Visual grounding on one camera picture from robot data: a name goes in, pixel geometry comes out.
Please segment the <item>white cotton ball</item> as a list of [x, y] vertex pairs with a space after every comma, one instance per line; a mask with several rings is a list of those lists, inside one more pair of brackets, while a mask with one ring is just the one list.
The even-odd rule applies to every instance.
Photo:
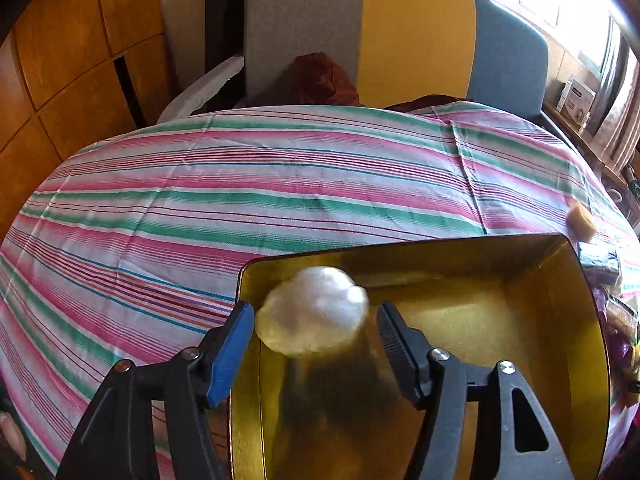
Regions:
[[368, 315], [368, 294], [348, 274], [312, 266], [269, 292], [257, 311], [255, 332], [282, 356], [315, 358], [349, 347]]

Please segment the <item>gold metal tray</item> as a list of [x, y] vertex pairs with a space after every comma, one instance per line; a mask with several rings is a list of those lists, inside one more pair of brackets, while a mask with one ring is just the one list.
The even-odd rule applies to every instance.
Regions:
[[[610, 372], [596, 305], [561, 234], [427, 240], [256, 259], [238, 296], [260, 308], [312, 266], [343, 270], [372, 306], [460, 361], [511, 361], [526, 378], [578, 479], [596, 478], [610, 414]], [[375, 320], [328, 358], [289, 359], [253, 339], [230, 398], [237, 479], [399, 479], [423, 416], [399, 392]]]

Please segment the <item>striped bed sheet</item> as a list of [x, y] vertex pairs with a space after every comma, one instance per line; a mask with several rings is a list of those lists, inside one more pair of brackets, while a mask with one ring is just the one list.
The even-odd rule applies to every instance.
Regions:
[[231, 310], [252, 259], [428, 238], [565, 232], [584, 205], [639, 303], [639, 243], [588, 164], [472, 102], [410, 114], [225, 110], [92, 144], [1, 243], [1, 376], [54, 474], [111, 366], [169, 359]]

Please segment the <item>purple white tissue pack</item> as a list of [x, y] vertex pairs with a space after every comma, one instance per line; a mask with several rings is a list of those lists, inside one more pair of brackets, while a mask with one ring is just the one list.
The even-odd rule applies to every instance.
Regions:
[[617, 252], [610, 244], [577, 244], [578, 258], [587, 281], [593, 286], [613, 286], [622, 268]]

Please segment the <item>wooden side desk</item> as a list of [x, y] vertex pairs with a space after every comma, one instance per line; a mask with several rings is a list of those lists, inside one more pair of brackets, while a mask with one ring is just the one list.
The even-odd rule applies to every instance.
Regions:
[[593, 171], [600, 177], [605, 176], [615, 186], [621, 188], [625, 192], [629, 191], [627, 181], [616, 171], [613, 170], [612, 162], [609, 162], [604, 155], [599, 155], [590, 144], [590, 141], [572, 124], [562, 116], [553, 106], [544, 102], [542, 106], [544, 117], [547, 117], [552, 125], [557, 126], [564, 133], [574, 147], [582, 153], [586, 161], [592, 167]]

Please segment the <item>white product box on desk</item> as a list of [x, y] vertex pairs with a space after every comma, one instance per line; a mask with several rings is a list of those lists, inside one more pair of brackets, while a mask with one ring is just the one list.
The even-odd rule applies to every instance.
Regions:
[[576, 79], [574, 76], [565, 81], [556, 111], [578, 129], [584, 128], [588, 122], [590, 108], [596, 92]]

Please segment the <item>dark red pillow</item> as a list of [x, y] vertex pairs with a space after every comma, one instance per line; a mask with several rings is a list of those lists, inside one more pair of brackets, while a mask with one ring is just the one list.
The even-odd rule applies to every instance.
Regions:
[[294, 58], [268, 92], [271, 104], [360, 106], [356, 86], [329, 55], [314, 52]]

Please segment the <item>grey yellow blue headboard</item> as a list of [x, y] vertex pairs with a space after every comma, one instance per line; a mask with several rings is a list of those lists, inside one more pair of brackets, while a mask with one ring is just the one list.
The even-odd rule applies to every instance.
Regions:
[[494, 0], [245, 0], [250, 100], [314, 52], [370, 107], [444, 94], [527, 120], [542, 111], [546, 40]]

